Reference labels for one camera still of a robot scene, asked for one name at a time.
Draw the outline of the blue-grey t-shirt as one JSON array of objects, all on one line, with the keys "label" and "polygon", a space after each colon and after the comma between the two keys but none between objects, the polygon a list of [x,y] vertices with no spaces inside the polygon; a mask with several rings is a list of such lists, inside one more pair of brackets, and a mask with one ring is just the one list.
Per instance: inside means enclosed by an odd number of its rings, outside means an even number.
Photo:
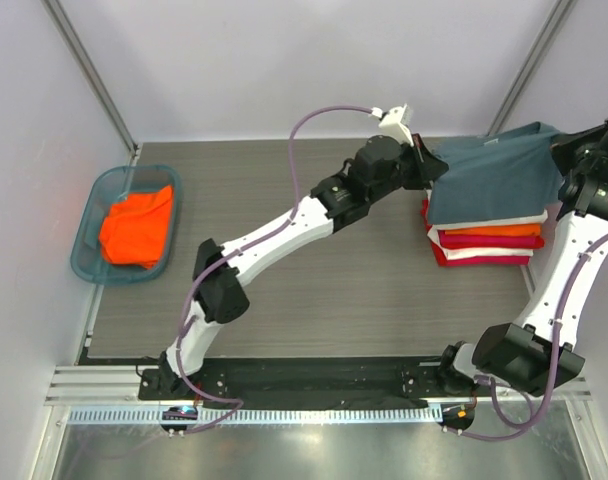
[{"label": "blue-grey t-shirt", "polygon": [[428,221],[447,225],[542,214],[557,201],[562,183],[551,155],[559,134],[533,122],[493,136],[442,141],[434,155],[448,171],[433,183]]}]

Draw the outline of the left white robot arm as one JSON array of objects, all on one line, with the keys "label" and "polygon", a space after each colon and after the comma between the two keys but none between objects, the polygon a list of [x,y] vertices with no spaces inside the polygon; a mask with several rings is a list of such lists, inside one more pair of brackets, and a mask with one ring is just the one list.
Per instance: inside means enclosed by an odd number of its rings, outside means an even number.
[{"label": "left white robot arm", "polygon": [[177,337],[158,360],[158,392],[177,400],[194,392],[206,351],[224,325],[249,309],[245,289],[260,273],[365,218],[389,194],[430,188],[447,170],[419,135],[406,141],[376,135],[280,217],[222,245],[204,241]]}]

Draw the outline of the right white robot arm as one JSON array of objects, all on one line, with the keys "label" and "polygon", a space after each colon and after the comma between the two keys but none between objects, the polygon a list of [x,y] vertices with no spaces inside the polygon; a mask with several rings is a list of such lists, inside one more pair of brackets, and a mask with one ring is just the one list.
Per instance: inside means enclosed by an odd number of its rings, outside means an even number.
[{"label": "right white robot arm", "polygon": [[562,136],[552,156],[564,183],[543,273],[516,320],[489,327],[476,343],[446,348],[434,373],[446,395],[469,394],[493,378],[540,397],[583,369],[574,351],[579,321],[608,256],[608,120]]}]

